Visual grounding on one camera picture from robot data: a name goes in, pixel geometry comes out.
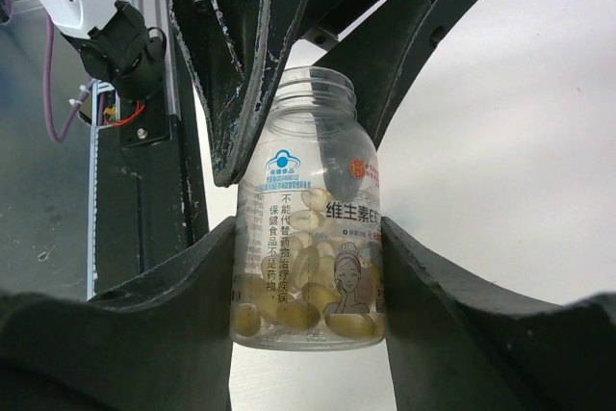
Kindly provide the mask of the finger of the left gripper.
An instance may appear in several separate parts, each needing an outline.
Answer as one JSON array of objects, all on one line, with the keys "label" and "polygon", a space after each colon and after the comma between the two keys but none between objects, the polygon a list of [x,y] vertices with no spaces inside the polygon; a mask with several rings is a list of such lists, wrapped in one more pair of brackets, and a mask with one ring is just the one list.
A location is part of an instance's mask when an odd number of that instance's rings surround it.
[{"label": "finger of the left gripper", "polygon": [[308,0],[169,0],[205,112],[216,186],[244,175]]},{"label": "finger of the left gripper", "polygon": [[477,0],[387,0],[317,62],[342,72],[358,98],[358,120],[381,141],[420,71]]}]

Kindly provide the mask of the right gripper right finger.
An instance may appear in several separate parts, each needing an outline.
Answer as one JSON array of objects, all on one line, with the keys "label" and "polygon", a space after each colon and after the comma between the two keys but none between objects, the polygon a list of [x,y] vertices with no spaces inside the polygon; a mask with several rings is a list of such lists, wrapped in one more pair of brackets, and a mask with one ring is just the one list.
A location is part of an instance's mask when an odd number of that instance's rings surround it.
[{"label": "right gripper right finger", "polygon": [[614,408],[614,294],[551,304],[462,269],[389,218],[382,232],[398,409]]}]

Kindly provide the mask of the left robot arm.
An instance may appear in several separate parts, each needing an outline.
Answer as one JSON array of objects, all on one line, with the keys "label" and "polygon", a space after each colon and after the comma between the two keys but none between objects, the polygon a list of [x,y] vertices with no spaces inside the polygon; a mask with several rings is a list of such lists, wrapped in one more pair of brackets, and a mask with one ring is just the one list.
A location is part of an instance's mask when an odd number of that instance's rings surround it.
[{"label": "left robot arm", "polygon": [[[39,0],[86,71],[130,100],[157,77],[141,13],[123,0]],[[356,28],[320,66],[348,77],[358,119],[380,143],[402,99],[477,0],[169,0],[167,10],[208,120],[215,183],[244,174],[294,43],[330,15]]]}]

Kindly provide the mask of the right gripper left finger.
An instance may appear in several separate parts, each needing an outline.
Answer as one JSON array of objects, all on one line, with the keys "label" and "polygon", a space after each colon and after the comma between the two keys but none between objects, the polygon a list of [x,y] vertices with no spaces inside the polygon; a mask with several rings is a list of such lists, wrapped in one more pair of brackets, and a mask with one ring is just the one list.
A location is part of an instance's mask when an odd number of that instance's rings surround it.
[{"label": "right gripper left finger", "polygon": [[1,294],[5,410],[227,410],[235,221],[93,299]]}]

